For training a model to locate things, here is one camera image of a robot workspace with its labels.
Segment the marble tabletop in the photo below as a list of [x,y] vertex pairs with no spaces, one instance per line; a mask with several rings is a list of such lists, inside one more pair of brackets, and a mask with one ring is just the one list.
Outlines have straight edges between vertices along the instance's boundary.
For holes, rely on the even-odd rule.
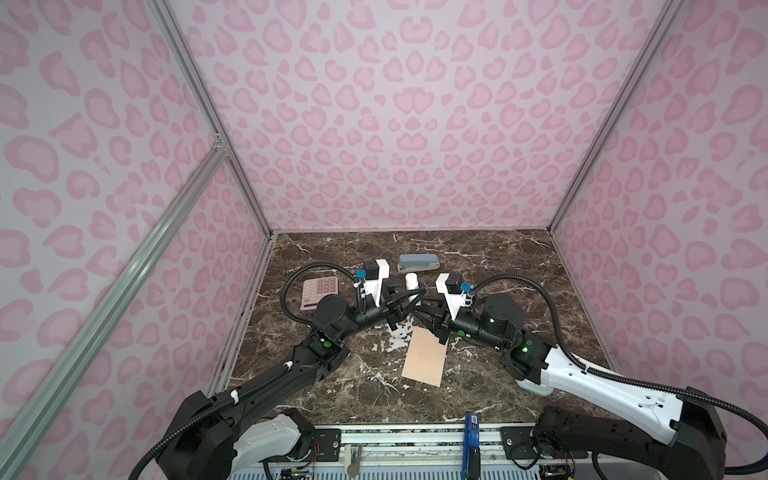
[[[282,233],[277,237],[259,298],[237,359],[232,385],[239,385],[287,355],[309,332],[280,312],[280,289],[287,276],[302,265],[326,260],[351,270],[365,259],[384,258],[398,276],[397,260],[403,253],[435,253],[439,270],[423,272],[419,279],[436,293],[439,273],[461,272],[477,283],[496,273],[513,272],[542,283],[558,305],[568,346],[574,353],[607,366],[584,309],[544,230],[432,231],[369,233]],[[317,271],[300,277],[289,295],[290,308],[300,312],[301,283]],[[346,277],[339,292],[350,302],[354,291]],[[541,297],[516,282],[502,281],[484,294],[509,291],[527,310],[525,326],[554,340],[550,316]],[[568,393],[555,390],[539,397],[520,389],[493,350],[451,338],[440,387],[400,376],[408,349],[412,323],[394,333],[384,325],[347,339],[347,360],[327,379],[286,399],[278,410],[299,408],[316,424],[445,422],[481,412],[484,422],[532,422],[546,405],[557,405],[588,415],[606,416],[604,410]]]

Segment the paper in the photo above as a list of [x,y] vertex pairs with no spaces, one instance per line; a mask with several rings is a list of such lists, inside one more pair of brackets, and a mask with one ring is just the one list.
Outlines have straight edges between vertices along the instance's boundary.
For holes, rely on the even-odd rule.
[[440,340],[432,332],[420,326],[414,327],[401,376],[440,386],[447,349],[448,345],[440,345]]

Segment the pink wall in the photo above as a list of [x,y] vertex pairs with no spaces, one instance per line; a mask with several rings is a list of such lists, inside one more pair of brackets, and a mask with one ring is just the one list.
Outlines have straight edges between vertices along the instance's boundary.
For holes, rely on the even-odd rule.
[[171,2],[272,227],[548,225],[661,0]]
[[[768,420],[766,23],[692,4],[556,238],[623,373]],[[725,417],[729,464],[764,454]]]
[[0,8],[1,435],[212,137],[141,0]]
[[127,477],[210,382],[262,243],[222,166],[20,478]]

